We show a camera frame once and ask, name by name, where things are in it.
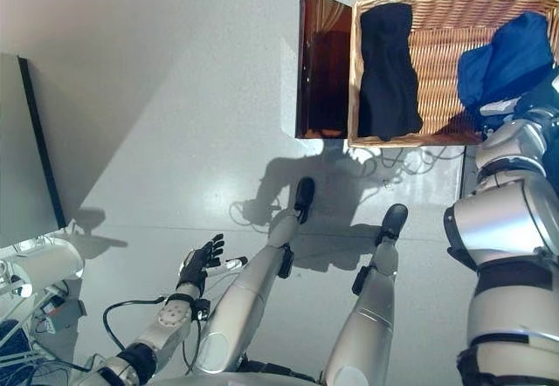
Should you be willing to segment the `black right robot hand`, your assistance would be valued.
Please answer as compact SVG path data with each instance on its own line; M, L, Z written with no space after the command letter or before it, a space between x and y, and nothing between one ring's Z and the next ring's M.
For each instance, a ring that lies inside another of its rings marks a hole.
M554 68L530 91L508 100L498 100L480 108L480 131L483 134L501 127L505 122L523 117L534 108L558 110L558 68Z

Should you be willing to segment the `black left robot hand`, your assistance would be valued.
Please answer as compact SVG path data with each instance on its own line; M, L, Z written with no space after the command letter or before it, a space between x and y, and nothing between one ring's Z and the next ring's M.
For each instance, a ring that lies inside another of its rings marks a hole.
M208 278L238 270L248 264L245 256L222 259L223 253L223 234L217 234L203 246L191 250L180 266L176 291L195 299L201 298Z

